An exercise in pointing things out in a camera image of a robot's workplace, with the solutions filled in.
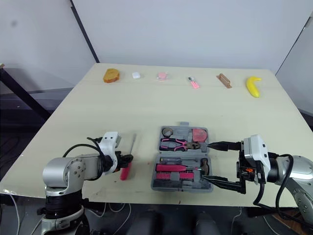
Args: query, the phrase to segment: wire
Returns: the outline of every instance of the wire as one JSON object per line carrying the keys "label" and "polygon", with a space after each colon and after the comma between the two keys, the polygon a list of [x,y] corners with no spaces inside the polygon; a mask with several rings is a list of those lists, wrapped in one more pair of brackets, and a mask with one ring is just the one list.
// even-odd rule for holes
{"label": "wire", "polygon": [[70,151],[72,151],[73,149],[75,149],[75,148],[77,148],[77,147],[82,147],[82,146],[84,146],[84,147],[89,147],[89,148],[93,148],[93,149],[99,151],[98,148],[95,147],[95,146],[92,146],[92,145],[86,144],[86,143],[79,143],[79,144],[76,144],[76,145],[72,146],[71,148],[69,148],[69,149],[65,152],[65,154],[62,156],[62,158],[65,158],[65,157],[68,155],[68,153],[69,153]]}
{"label": "wire", "polygon": [[12,195],[9,195],[9,196],[12,198],[12,201],[14,203],[15,210],[16,210],[16,215],[18,217],[18,230],[16,231],[16,235],[18,235],[20,232],[20,215],[19,215],[19,211],[18,211],[18,206],[16,205],[14,197]]}
{"label": "wire", "polygon": [[263,219],[265,220],[266,224],[268,225],[268,227],[272,230],[273,233],[275,233],[276,235],[280,235],[279,233],[277,233],[268,223],[268,221],[265,219],[265,216],[263,216]]}
{"label": "wire", "polygon": [[104,154],[101,151],[101,149],[100,149],[98,143],[96,142],[96,140],[94,140],[94,139],[92,139],[90,137],[88,137],[87,139],[92,141],[96,146],[93,146],[93,145],[90,145],[90,144],[86,144],[86,143],[76,144],[76,145],[72,146],[71,148],[69,148],[62,157],[65,158],[69,154],[70,151],[72,151],[73,149],[75,149],[77,147],[89,147],[89,148],[93,148],[93,149],[97,150],[97,152],[100,155],[99,156],[99,161],[98,161],[97,177],[89,180],[89,181],[94,181],[94,180],[97,180],[97,179],[99,179],[101,177],[102,172],[104,170]]}
{"label": "wire", "polygon": [[234,218],[233,218],[233,221],[231,222],[230,235],[233,234],[233,226],[234,226],[235,218],[239,217],[241,215],[241,213],[242,213],[242,208],[241,207],[239,207],[239,208],[240,208],[240,213],[238,215],[235,215]]}
{"label": "wire", "polygon": [[36,229],[38,228],[38,226],[41,224],[41,221],[42,221],[43,217],[40,218],[40,220],[37,222],[36,226],[34,227],[33,231],[31,232],[30,235],[33,235],[34,232],[36,231]]}
{"label": "wire", "polygon": [[109,203],[109,208],[110,208],[110,210],[111,210],[112,212],[120,212],[120,211],[122,211],[122,210],[124,209],[124,207],[125,207],[125,203],[123,203],[123,205],[122,205],[121,209],[119,209],[119,210],[115,211],[115,210],[113,210],[113,209],[112,209],[112,207],[111,207],[111,203]]}
{"label": "wire", "polygon": [[263,193],[264,193],[264,186],[265,186],[264,184],[260,184],[259,194],[258,194],[257,198],[254,200],[253,204],[256,205],[256,206],[259,206],[259,207],[261,207],[263,209],[267,209],[267,210],[269,210],[271,212],[278,213],[283,219],[288,218],[288,219],[296,221],[296,222],[298,222],[298,223],[300,223],[302,225],[305,225],[308,228],[313,229],[313,225],[312,224],[309,224],[309,223],[307,223],[307,222],[305,222],[303,220],[300,220],[300,219],[298,219],[296,217],[293,217],[293,216],[291,216],[289,214],[286,214],[286,213],[280,211],[280,209],[279,209],[279,199],[280,199],[281,193],[284,190],[284,188],[286,186],[286,183],[287,183],[287,181],[288,181],[288,179],[290,177],[290,174],[291,174],[291,171],[292,171],[292,167],[293,167],[293,157],[292,157],[292,155],[290,155],[290,154],[283,154],[283,155],[280,155],[280,157],[289,157],[290,164],[289,164],[288,170],[286,172],[286,176],[285,176],[285,178],[284,178],[284,180],[283,180],[283,182],[282,182],[282,184],[281,184],[281,186],[280,186],[280,188],[278,190],[278,193],[276,195],[276,200],[275,200],[276,208],[272,208],[272,207],[269,207],[267,205],[259,203],[261,198],[262,198],[262,196],[263,196]]}
{"label": "wire", "polygon": [[99,152],[99,162],[98,162],[98,176],[94,179],[90,179],[89,181],[94,181],[94,180],[97,180],[101,177],[102,175],[102,172],[104,171],[104,154],[103,152],[101,151],[101,148],[100,146],[98,145],[97,141],[95,139],[92,139],[90,137],[87,137],[87,140],[90,140],[94,143],[94,145],[96,145],[96,148],[97,148],[97,151]]}
{"label": "wire", "polygon": [[123,225],[126,223],[126,221],[129,219],[129,217],[131,216],[131,213],[132,213],[132,207],[131,207],[131,204],[129,203],[129,214],[128,216],[126,217],[125,221],[122,223],[122,225],[115,231],[115,233],[113,235],[115,235],[122,227]]}
{"label": "wire", "polygon": [[275,205],[276,205],[277,213],[279,214],[279,216],[282,217],[283,219],[287,219],[285,216],[282,215],[282,213],[279,209],[279,200],[280,200],[280,196],[282,195],[282,192],[283,192],[284,188],[286,187],[286,184],[289,180],[290,174],[292,172],[293,157],[290,154],[283,154],[283,155],[280,155],[280,157],[288,157],[290,162],[289,162],[289,167],[287,169],[285,178],[284,178],[282,185],[280,186],[278,193],[276,195]]}
{"label": "wire", "polygon": [[94,212],[94,211],[91,210],[91,209],[86,209],[86,210],[88,210],[89,212],[93,213],[95,216],[101,218],[101,217],[104,216],[104,213],[106,212],[106,208],[107,208],[107,203],[104,204],[104,209],[103,209],[103,212],[102,212],[101,215],[98,215],[96,212]]}

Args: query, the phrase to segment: tool kit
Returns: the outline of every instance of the tool kit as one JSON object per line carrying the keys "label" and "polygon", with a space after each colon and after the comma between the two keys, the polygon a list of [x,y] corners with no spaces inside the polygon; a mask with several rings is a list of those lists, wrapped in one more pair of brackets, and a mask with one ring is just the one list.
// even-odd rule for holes
{"label": "tool kit", "polygon": [[162,126],[151,188],[158,191],[211,192],[213,185],[202,179],[212,175],[208,157],[208,131],[203,127]]}

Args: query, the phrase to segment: black table leg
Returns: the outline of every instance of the black table leg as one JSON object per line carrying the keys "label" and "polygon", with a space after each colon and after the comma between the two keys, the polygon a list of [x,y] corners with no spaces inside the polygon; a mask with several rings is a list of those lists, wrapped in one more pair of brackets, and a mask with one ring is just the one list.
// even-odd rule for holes
{"label": "black table leg", "polygon": [[31,109],[39,114],[44,120],[48,120],[51,116],[27,91],[23,89],[11,75],[4,69],[0,69],[0,81],[4,83],[11,91],[13,91],[22,101],[24,101]]}

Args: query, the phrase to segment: white wall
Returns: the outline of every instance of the white wall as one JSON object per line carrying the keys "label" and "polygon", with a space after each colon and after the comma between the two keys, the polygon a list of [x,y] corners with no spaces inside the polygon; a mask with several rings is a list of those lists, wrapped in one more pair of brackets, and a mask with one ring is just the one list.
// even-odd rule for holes
{"label": "white wall", "polygon": [[313,21],[303,30],[276,76],[296,106],[313,116]]}
{"label": "white wall", "polygon": [[37,91],[75,86],[95,60],[68,0],[1,0],[0,62]]}
{"label": "white wall", "polygon": [[73,0],[103,63],[277,72],[312,0]]}

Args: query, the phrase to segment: pliers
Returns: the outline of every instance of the pliers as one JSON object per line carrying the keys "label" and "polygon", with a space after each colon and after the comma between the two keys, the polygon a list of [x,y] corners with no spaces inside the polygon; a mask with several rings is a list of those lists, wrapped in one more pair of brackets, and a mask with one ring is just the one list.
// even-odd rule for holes
{"label": "pliers", "polygon": [[187,149],[198,149],[200,148],[200,144],[197,142],[187,142],[186,140],[179,140],[174,138],[163,138],[161,139],[161,142],[174,142],[174,143],[180,143],[180,146],[170,148],[164,145],[160,145],[160,150],[163,151],[187,151]]}

